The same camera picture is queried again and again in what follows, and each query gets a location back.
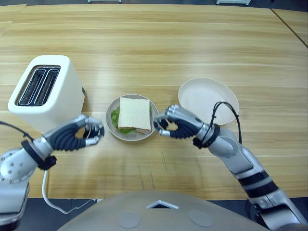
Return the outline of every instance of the bread slice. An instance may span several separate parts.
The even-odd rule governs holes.
[[[121,97],[118,128],[151,130],[150,101]]]

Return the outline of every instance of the white toaster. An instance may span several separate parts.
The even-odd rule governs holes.
[[[81,114],[84,98],[84,88],[71,60],[63,55],[42,55],[26,68],[8,108],[45,133]]]

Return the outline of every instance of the white bowl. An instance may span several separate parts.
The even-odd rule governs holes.
[[[146,98],[142,95],[136,95],[136,94],[123,95],[121,97],[126,97],[126,98],[130,98],[130,99],[146,99],[146,100],[148,100],[148,98]],[[153,125],[153,118],[154,118],[155,115],[158,114],[158,109],[157,109],[156,105],[150,100],[150,106],[151,106],[151,110],[150,110],[151,130],[150,131],[147,131],[145,134],[141,134],[141,133],[137,133],[137,132],[131,132],[131,133],[128,133],[128,134],[123,134],[122,132],[118,131],[111,122],[111,113],[112,113],[113,110],[117,109],[117,107],[120,106],[120,98],[121,97],[114,100],[108,106],[108,109],[106,111],[106,122],[107,122],[107,127],[109,128],[109,131],[115,137],[118,137],[119,139],[124,140],[124,141],[141,141],[141,140],[149,137],[155,131],[155,128],[154,128],[154,125]]]
[[[186,81],[179,90],[180,105],[194,113],[203,122],[209,123],[213,107],[218,101],[226,101],[239,113],[239,102],[233,91],[226,85],[209,78],[194,78]],[[235,119],[232,111],[224,104],[216,111],[214,123],[228,124]]]

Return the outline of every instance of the lettuce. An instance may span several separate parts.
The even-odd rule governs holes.
[[[128,133],[133,132],[135,130],[134,128],[128,128],[128,129],[117,128],[118,123],[119,123],[119,115],[120,115],[120,107],[118,107],[117,109],[115,109],[111,112],[111,122],[112,122],[113,126],[115,126],[115,128],[119,132],[122,132],[123,134],[128,134]]]

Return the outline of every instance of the black cable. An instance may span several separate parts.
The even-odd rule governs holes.
[[[215,114],[216,114],[216,111],[217,109],[219,108],[220,105],[222,104],[225,104],[234,114],[235,116],[235,119],[236,119],[236,122],[237,122],[237,127],[238,127],[238,131],[239,131],[239,143],[242,144],[242,132],[241,132],[241,124],[240,124],[240,120],[239,120],[239,116],[238,114],[236,114],[236,111],[235,109],[232,107],[232,105],[228,102],[217,102],[215,105],[214,105],[214,108],[213,108],[213,113],[212,113],[212,119],[211,119],[211,123],[210,123],[210,127],[209,129],[206,131],[206,134],[209,132],[209,130],[211,129],[211,127],[213,126],[214,124],[214,119],[216,118]]]
[[[0,125],[5,125],[5,126],[8,126],[8,127],[13,128],[13,129],[16,129],[17,131],[20,131],[20,132],[23,134],[23,137],[28,137],[31,141],[34,140],[27,132],[21,130],[21,129],[18,128],[18,127],[15,127],[15,126],[12,125],[12,124],[8,124],[8,123],[5,123],[5,122],[3,122],[3,121],[0,121]]]

